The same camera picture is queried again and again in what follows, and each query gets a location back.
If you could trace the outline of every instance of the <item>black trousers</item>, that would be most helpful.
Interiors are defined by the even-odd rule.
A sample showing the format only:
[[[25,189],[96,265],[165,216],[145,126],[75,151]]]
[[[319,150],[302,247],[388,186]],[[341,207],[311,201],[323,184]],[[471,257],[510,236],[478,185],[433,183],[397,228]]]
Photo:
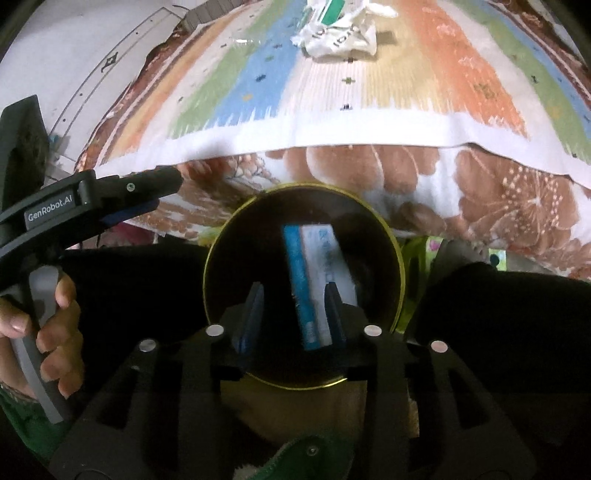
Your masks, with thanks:
[[[177,342],[206,324],[206,253],[178,244],[64,256],[82,309],[87,393],[141,339]],[[472,264],[428,290],[413,324],[417,342],[446,341],[493,393],[538,462],[548,464],[550,476],[540,478],[588,478],[591,285]]]

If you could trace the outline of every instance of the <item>gold rim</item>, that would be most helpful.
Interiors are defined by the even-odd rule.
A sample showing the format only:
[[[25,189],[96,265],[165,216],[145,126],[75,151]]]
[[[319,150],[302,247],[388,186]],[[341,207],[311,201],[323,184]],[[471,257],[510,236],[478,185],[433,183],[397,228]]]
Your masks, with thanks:
[[[396,240],[396,237],[392,233],[391,228],[386,223],[386,220],[384,220],[383,217],[378,212],[376,212],[369,203],[367,203],[365,200],[362,200],[343,189],[340,189],[340,188],[332,186],[332,185],[325,185],[325,184],[320,184],[320,183],[286,183],[283,185],[279,185],[279,186],[264,190],[260,194],[255,195],[254,197],[248,199],[245,203],[240,205],[234,211],[232,216],[226,221],[226,223],[223,224],[221,230],[217,234],[217,237],[213,240],[213,243],[212,243],[211,247],[209,248],[209,252],[207,253],[207,258],[205,259],[205,266],[203,269],[203,307],[205,309],[205,318],[207,320],[207,323],[211,325],[211,322],[212,322],[209,317],[209,311],[207,310],[207,302],[206,302],[206,295],[205,295],[206,286],[207,286],[207,282],[206,282],[207,267],[209,265],[209,260],[211,259],[211,256],[213,255],[213,251],[216,248],[218,240],[223,234],[223,231],[238,216],[238,214],[241,211],[243,211],[245,208],[247,208],[251,203],[257,201],[262,195],[266,195],[268,193],[273,193],[273,192],[276,192],[277,190],[292,189],[292,188],[297,188],[297,187],[312,187],[315,189],[325,189],[325,190],[331,190],[333,192],[337,192],[342,195],[345,195],[346,197],[356,201],[361,206],[363,206],[367,210],[369,210],[371,212],[371,214],[375,217],[375,219],[382,225],[382,227],[386,231],[388,238],[390,239],[390,243],[392,244],[392,247],[394,248],[394,251],[396,252],[396,258],[398,259],[398,270],[399,270],[398,273],[400,274],[400,296],[398,297],[398,307],[396,308],[396,315],[394,316],[394,319],[392,320],[392,325],[390,326],[390,333],[392,333],[394,331],[394,329],[396,328],[396,324],[398,323],[398,320],[400,319],[400,313],[402,311],[402,304],[404,302],[404,293],[406,291],[406,277],[404,274],[404,263],[402,260],[402,251],[400,250],[400,245],[398,245],[398,241]],[[263,380],[262,378],[257,377],[253,374],[250,374],[250,373],[247,373],[247,375],[249,375],[252,378],[255,378],[256,380],[258,380],[260,382],[263,382],[266,385],[270,385],[272,387],[281,388],[283,390],[299,390],[299,391],[317,390],[319,388],[332,387],[333,385],[336,385],[338,383],[341,383],[341,382],[347,380],[345,377],[339,377],[336,379],[328,380],[325,384],[317,385],[314,387],[288,387],[285,385],[278,385],[278,384],[269,382],[267,380]]]

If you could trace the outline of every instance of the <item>screw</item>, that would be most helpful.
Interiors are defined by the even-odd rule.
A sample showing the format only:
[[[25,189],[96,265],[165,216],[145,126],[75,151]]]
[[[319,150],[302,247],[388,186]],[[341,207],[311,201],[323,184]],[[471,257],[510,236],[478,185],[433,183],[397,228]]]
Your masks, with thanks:
[[[142,340],[139,343],[139,349],[142,352],[151,352],[156,348],[156,340],[152,340],[151,338],[146,338],[146,340]]]
[[[368,337],[379,337],[382,335],[382,329],[377,325],[366,325],[363,331]]]
[[[210,337],[217,337],[223,333],[223,326],[219,323],[214,323],[205,329],[205,333],[207,333]]]
[[[443,342],[442,340],[433,340],[431,342],[431,350],[433,350],[434,352],[445,353],[447,352],[448,348],[449,347],[447,346],[447,343]]]

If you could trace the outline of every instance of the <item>round container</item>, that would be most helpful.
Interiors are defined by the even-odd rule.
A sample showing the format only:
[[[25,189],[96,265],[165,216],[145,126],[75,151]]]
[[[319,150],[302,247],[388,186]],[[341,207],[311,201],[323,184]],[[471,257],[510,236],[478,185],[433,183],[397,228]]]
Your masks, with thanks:
[[[265,289],[265,313],[249,375],[280,388],[310,390],[345,380],[326,349],[305,352],[291,295],[284,225],[329,223],[355,282],[358,305],[371,323],[391,331],[404,298],[398,242],[365,202],[335,187],[289,184],[240,207],[214,241],[204,269],[203,301],[210,323],[243,303],[255,281]]]

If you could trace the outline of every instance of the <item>bracelet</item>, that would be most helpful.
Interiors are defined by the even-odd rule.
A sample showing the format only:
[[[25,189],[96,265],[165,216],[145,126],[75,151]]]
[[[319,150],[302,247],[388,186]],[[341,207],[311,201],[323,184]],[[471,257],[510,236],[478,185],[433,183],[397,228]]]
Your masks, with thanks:
[[[0,380],[0,388],[8,394],[8,397],[11,400],[13,400],[17,403],[27,404],[27,405],[39,403],[38,400],[35,400],[34,398],[29,397],[28,395],[25,395],[24,393],[18,391],[16,388],[12,388],[12,387],[6,385],[6,383],[4,383],[1,380]]]

